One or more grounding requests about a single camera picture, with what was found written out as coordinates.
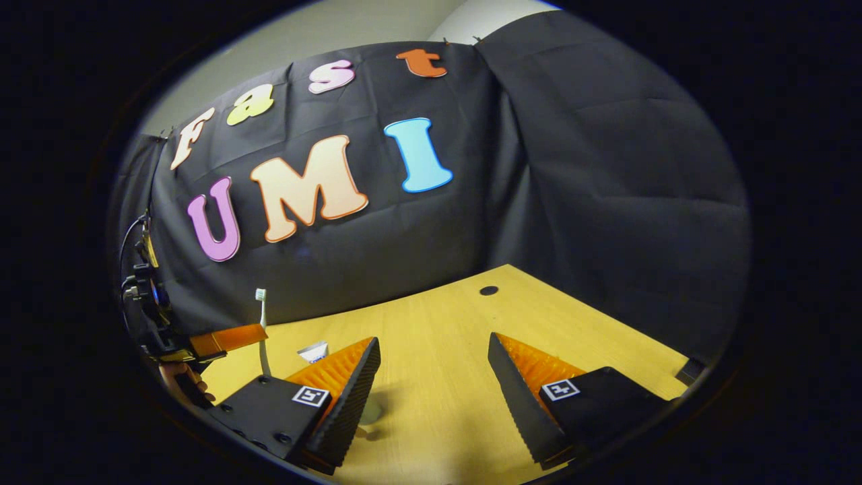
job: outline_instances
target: white wall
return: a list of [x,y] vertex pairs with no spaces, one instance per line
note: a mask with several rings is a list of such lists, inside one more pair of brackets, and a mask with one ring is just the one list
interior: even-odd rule
[[156,104],[141,131],[158,135],[243,81],[329,51],[394,41],[473,44],[503,25],[556,9],[536,0],[324,0],[225,47]]
[[429,41],[475,44],[491,32],[521,17],[558,10],[537,0],[467,0],[428,37]]

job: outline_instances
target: pink letter u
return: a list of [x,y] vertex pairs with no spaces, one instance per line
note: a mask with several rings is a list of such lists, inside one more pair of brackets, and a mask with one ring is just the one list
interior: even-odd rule
[[200,243],[203,252],[213,261],[227,261],[234,257],[240,248],[240,227],[236,223],[234,206],[230,203],[228,189],[230,188],[230,177],[218,180],[209,189],[209,195],[215,199],[218,205],[218,213],[222,218],[224,226],[224,239],[216,241],[212,231],[209,230],[206,213],[203,207],[207,204],[207,196],[199,195],[189,203],[189,217],[195,225],[197,242]]

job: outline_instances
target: finger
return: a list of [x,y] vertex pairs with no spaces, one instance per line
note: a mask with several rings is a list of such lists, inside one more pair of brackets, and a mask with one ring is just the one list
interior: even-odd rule
[[168,393],[170,393],[171,396],[174,397],[174,399],[177,399],[177,400],[182,401],[184,403],[191,404],[189,402],[188,398],[185,397],[185,394],[183,394],[182,389],[179,388],[179,385],[177,384],[176,375],[175,374],[169,374],[169,372],[171,372],[171,370],[166,368],[166,367],[162,367],[161,371],[162,371],[162,380],[164,381],[165,385],[167,386]]
[[173,377],[174,375],[183,374],[183,372],[189,371],[189,366],[185,362],[166,362],[161,364],[161,370],[164,375],[169,375]]
[[189,378],[191,379],[192,382],[197,384],[198,382],[201,381],[201,376],[197,372],[195,372],[194,370],[191,370],[191,368],[188,366],[186,366],[186,368],[188,370],[186,371],[185,374],[189,376]]

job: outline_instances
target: black fabric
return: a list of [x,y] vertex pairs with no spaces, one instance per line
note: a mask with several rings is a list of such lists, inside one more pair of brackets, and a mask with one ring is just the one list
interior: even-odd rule
[[[120,163],[109,199],[105,246],[108,249],[111,274],[116,276],[114,278],[116,284],[110,290],[118,301],[122,280],[132,274],[133,265],[143,262],[134,249],[135,243],[141,239],[142,226],[137,224],[128,233],[124,249],[122,249],[123,238],[135,219],[142,216],[147,209],[153,172],[164,147],[165,139],[158,136],[139,135],[135,138]],[[119,260],[121,249],[122,261]],[[138,338],[146,328],[147,317],[138,303],[126,300],[123,305],[126,306],[128,330],[133,338]]]
[[503,215],[514,236],[492,239],[489,267],[512,263],[711,362],[735,326],[751,243],[740,176],[706,114],[563,11],[512,22],[477,49],[526,150]]
[[[411,74],[395,56],[414,48],[439,54],[448,73]],[[310,72],[341,59],[356,79],[311,94]],[[273,108],[228,126],[236,98],[264,83],[274,85]],[[210,106],[175,171],[171,135],[153,186],[159,276],[190,334],[257,321],[255,288],[267,290],[270,322],[290,322],[506,263],[704,362],[734,327],[750,244],[723,140],[669,76],[577,17],[524,17],[475,47],[396,42],[321,54],[250,79],[177,126]],[[383,133],[412,117],[432,121],[440,162],[454,172],[429,192],[402,190],[402,157]],[[303,173],[311,146],[333,135],[350,137],[348,164],[369,205],[267,242],[252,169],[278,156]],[[185,211],[225,175],[241,246],[214,262]],[[221,239],[211,198],[206,212]]]
[[[414,48],[439,54],[441,60],[435,64],[448,74],[438,79],[411,74],[396,55]],[[356,79],[340,89],[311,94],[310,72],[340,59],[353,62]],[[262,83],[274,84],[273,108],[227,126],[235,99]],[[400,42],[344,49],[258,77],[212,106],[215,114],[176,171],[170,165],[178,133],[172,135],[153,190],[153,241],[160,276],[189,332],[256,322],[255,288],[267,291],[271,322],[290,322],[420,292],[482,268],[487,246],[484,187],[493,177],[493,167],[519,151],[514,118],[495,115],[508,107],[473,47]],[[178,126],[208,108],[202,106]],[[386,125],[413,117],[432,121],[429,135],[436,153],[455,173],[450,183],[429,192],[402,189],[406,177],[402,157],[395,140],[383,132]],[[220,128],[208,130],[214,125]],[[254,130],[257,126],[264,127],[260,135]],[[240,127],[241,134],[234,135],[232,129]],[[333,135],[349,136],[347,161],[369,205],[341,219],[317,218],[309,227],[299,224],[297,233],[283,241],[266,241],[268,223],[260,189],[249,174],[273,157],[282,157],[303,173],[312,145]],[[222,150],[231,155],[219,154]],[[232,259],[214,262],[200,249],[185,211],[194,197],[208,194],[225,175],[234,181],[230,195],[241,243]],[[221,239],[224,229],[216,204],[207,203],[206,211],[214,237]],[[288,217],[294,218],[289,211]]]

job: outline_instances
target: foam letter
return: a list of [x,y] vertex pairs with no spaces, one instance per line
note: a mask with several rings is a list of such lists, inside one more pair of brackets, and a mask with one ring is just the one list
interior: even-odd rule
[[265,113],[273,103],[275,101],[272,100],[272,85],[259,85],[236,99],[236,108],[228,115],[228,124],[234,126],[246,121],[248,117]]
[[213,261],[227,261],[234,257],[240,248],[240,227],[236,223],[234,206],[231,204],[228,194],[230,184],[230,177],[225,177],[209,189],[209,195],[218,204],[218,213],[224,226],[224,239],[220,242],[215,240],[212,231],[209,230],[207,216],[203,211],[203,207],[207,204],[207,196],[199,195],[192,199],[187,211],[191,217],[191,222],[195,225],[197,242],[200,243],[203,252]]
[[336,135],[315,143],[302,176],[280,158],[265,161],[252,170],[251,179],[260,185],[269,222],[267,241],[276,243],[297,231],[297,224],[287,218],[283,205],[290,207],[303,224],[313,224],[318,192],[323,195],[324,219],[349,216],[368,205],[368,197],[356,189],[347,165],[345,149],[349,142],[346,135]]
[[309,91],[312,94],[320,94],[349,83],[356,76],[353,69],[347,69],[350,65],[349,60],[342,59],[316,68],[309,75],[309,79],[314,81],[309,85]]
[[440,165],[428,128],[431,120],[412,118],[384,128],[386,136],[395,138],[407,168],[407,179],[401,184],[405,192],[425,192],[444,186],[453,178],[451,170]]
[[440,55],[427,53],[425,49],[413,49],[395,57],[407,60],[407,68],[410,72],[423,78],[439,78],[447,72],[445,67],[434,67],[431,64],[431,60],[440,60]]
[[179,132],[179,145],[177,146],[177,153],[173,156],[171,170],[179,167],[180,163],[183,163],[185,159],[189,158],[189,155],[191,154],[191,144],[197,141],[197,138],[201,135],[203,124],[209,120],[215,112],[216,108],[209,108],[201,116],[195,118],[195,121],[187,124],[185,128]]

